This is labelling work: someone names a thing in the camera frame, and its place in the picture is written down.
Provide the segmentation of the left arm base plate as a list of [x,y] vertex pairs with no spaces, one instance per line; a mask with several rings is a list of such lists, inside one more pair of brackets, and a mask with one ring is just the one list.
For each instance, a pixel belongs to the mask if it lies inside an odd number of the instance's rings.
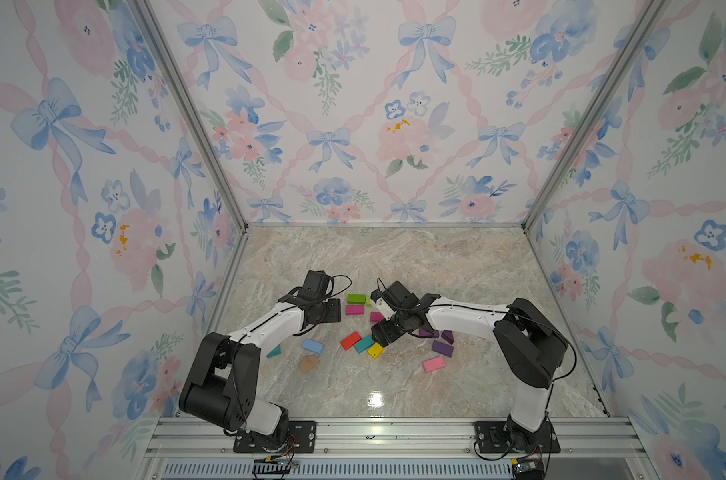
[[235,453],[313,453],[317,440],[315,421],[282,420],[271,434],[239,430],[234,437]]

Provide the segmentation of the green block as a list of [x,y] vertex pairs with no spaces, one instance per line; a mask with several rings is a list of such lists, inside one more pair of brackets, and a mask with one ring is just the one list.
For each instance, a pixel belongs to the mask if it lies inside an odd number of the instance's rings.
[[368,297],[364,294],[349,294],[347,296],[347,303],[350,305],[366,305],[368,302]]

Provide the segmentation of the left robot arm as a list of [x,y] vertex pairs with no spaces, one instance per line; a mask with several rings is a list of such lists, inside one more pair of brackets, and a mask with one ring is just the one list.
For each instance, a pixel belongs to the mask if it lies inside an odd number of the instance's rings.
[[283,341],[341,321],[335,283],[334,276],[311,270],[302,285],[280,297],[262,317],[231,333],[207,334],[182,388],[179,409],[228,435],[247,433],[284,442],[288,410],[257,397],[260,365]]

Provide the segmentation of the yellow block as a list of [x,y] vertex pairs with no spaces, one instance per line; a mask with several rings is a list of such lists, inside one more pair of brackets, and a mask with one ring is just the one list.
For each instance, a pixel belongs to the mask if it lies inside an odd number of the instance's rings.
[[371,347],[369,348],[369,350],[367,351],[367,353],[368,353],[368,354],[369,354],[369,355],[370,355],[370,356],[371,356],[372,358],[374,358],[374,359],[377,359],[377,358],[379,358],[379,357],[380,357],[380,356],[382,355],[382,353],[383,353],[384,351],[385,351],[385,348],[384,348],[384,347],[383,347],[382,345],[380,345],[380,344],[378,344],[378,343],[374,343],[374,344],[373,344],[373,345],[372,345],[372,346],[371,346]]

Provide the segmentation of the red block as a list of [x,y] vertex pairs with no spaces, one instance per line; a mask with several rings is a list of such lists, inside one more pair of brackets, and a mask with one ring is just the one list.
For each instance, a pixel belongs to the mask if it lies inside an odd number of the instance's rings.
[[346,338],[344,338],[340,344],[341,347],[345,351],[349,351],[351,348],[354,347],[355,344],[357,344],[362,339],[361,335],[358,332],[353,332],[352,334],[348,335]]

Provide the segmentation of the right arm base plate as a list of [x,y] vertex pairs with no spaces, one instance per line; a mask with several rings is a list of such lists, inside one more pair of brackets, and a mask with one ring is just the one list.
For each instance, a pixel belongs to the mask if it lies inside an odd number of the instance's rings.
[[548,419],[536,432],[507,420],[477,421],[473,428],[481,454],[528,454],[534,450],[555,454],[562,451],[558,435]]

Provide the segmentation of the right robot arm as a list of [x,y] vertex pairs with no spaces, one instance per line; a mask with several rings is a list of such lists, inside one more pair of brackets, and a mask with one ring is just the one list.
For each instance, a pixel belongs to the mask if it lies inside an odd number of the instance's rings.
[[503,428],[506,449],[531,453],[544,444],[556,373],[572,344],[531,301],[517,298],[507,305],[482,305],[432,293],[417,297],[399,281],[378,287],[371,301],[384,316],[372,327],[373,340],[383,347],[418,330],[450,330],[496,341],[517,380]]

